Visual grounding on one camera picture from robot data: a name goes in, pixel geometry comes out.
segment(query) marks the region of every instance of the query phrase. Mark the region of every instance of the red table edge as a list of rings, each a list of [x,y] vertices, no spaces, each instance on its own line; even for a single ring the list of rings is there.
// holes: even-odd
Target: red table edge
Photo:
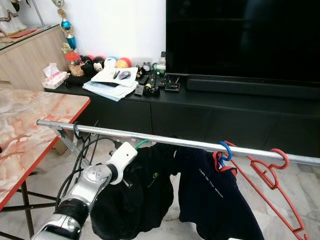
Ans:
[[[72,124],[79,116],[80,114],[87,108],[87,106],[90,104],[91,100],[88,97],[88,101],[83,105],[83,107],[74,115],[74,117],[69,121],[69,124]],[[43,153],[38,157],[38,159],[29,167],[29,169],[24,173],[24,175],[21,177],[21,179],[14,185],[14,187],[9,191],[9,193],[6,195],[6,197],[2,200],[0,203],[0,211],[4,208],[4,206],[9,202],[9,200],[12,198],[12,196],[17,192],[18,188],[22,185],[22,183],[29,177],[29,175],[35,170],[37,165],[41,162],[41,160],[47,155],[47,153],[52,149],[52,147],[56,144],[56,142],[59,140],[59,137],[55,137],[55,139],[52,140],[52,142],[49,144],[49,146],[46,147],[46,149],[43,151]]]

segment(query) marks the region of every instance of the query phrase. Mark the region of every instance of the tv screen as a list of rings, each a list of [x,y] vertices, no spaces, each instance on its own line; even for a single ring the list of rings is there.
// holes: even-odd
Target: tv screen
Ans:
[[[320,0],[167,0],[171,74],[320,83]]]

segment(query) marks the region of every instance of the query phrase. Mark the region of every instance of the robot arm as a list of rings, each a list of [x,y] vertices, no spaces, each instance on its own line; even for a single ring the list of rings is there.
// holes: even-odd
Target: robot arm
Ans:
[[[61,200],[56,211],[32,240],[78,240],[98,194],[108,184],[122,181],[124,169],[138,152],[123,143],[106,164],[86,167],[78,182]]]

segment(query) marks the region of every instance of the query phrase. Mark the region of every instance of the red plastic hanger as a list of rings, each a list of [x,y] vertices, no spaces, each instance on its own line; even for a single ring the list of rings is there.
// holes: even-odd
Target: red plastic hanger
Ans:
[[[234,145],[233,143],[229,142],[229,141],[224,141],[225,143],[227,143],[229,146],[232,147],[236,147],[236,145]],[[305,225],[301,220],[301,217],[299,215],[299,213],[297,212],[295,206],[293,205],[293,203],[291,202],[290,198],[288,197],[288,195],[285,193],[285,191],[279,186],[279,180],[277,177],[277,174],[275,173],[273,168],[279,169],[279,170],[283,170],[286,169],[289,164],[290,164],[290,160],[288,158],[288,156],[280,149],[277,148],[273,148],[271,149],[271,152],[275,152],[280,154],[283,157],[284,160],[284,164],[282,166],[279,166],[277,164],[270,164],[268,165],[267,163],[265,163],[264,161],[258,160],[258,159],[254,159],[252,156],[246,156],[247,158],[249,158],[251,160],[250,166],[255,170],[255,172],[262,178],[262,180],[267,184],[267,186],[271,189],[271,190],[276,190],[278,189],[280,191],[280,193],[282,194],[282,196],[285,198],[285,200],[287,201],[287,203],[289,204],[291,210],[293,211],[293,214],[295,215],[298,223],[299,223],[299,227],[298,228],[293,228],[293,226],[286,220],[286,218],[275,208],[275,206],[267,199],[267,197],[258,189],[258,187],[251,181],[251,179],[245,174],[245,172],[239,167],[239,165],[231,159],[231,162],[233,163],[233,165],[239,170],[239,172],[244,176],[244,178],[251,184],[251,186],[257,191],[257,193],[264,199],[264,201],[270,206],[270,208],[272,208],[272,210],[277,214],[277,216],[284,222],[284,224],[290,229],[290,231],[295,235],[295,237],[298,240],[309,240],[308,235],[305,233],[303,235],[304,238],[302,238],[299,235],[299,232],[303,231],[305,229]],[[213,158],[217,158],[217,152],[213,153]],[[273,176],[273,180],[271,180],[268,176],[267,176],[267,170],[262,171],[259,168],[259,164],[265,166],[270,173]]]

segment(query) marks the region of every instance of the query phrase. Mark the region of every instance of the black t-shirt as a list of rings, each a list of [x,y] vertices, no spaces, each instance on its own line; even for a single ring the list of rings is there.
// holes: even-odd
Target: black t-shirt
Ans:
[[[181,173],[179,205],[182,222],[197,225],[205,240],[264,240],[259,225],[236,183],[236,168],[218,170],[213,154],[178,147],[173,174]]]
[[[108,185],[97,197],[90,217],[93,232],[103,240],[129,240],[160,226],[174,193],[170,181],[175,147],[157,143],[138,149],[123,182]]]

